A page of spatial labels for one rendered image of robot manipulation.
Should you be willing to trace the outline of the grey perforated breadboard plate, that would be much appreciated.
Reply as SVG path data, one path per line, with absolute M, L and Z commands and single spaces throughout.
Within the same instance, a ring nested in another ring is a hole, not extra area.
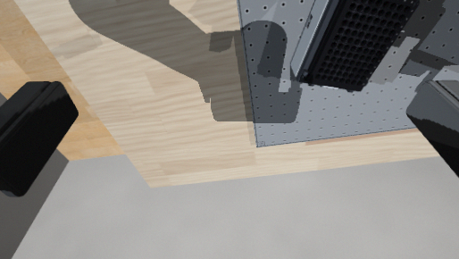
M 420 0 L 360 92 L 297 82 L 290 66 L 314 0 L 237 0 L 256 147 L 417 129 L 427 80 L 459 81 L 459 0 Z

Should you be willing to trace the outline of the black well plate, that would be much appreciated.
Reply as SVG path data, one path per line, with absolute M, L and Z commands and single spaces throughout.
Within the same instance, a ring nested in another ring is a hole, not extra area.
M 361 92 L 419 4 L 339 0 L 304 80 Z

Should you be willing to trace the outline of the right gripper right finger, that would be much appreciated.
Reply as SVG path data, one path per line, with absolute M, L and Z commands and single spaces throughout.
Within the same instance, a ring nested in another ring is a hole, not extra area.
M 459 81 L 425 81 L 406 115 L 459 178 Z

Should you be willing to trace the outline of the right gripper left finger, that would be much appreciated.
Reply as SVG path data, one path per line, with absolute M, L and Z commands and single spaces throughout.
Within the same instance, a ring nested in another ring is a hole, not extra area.
M 79 116 L 60 81 L 29 81 L 0 106 L 0 191 L 24 196 Z

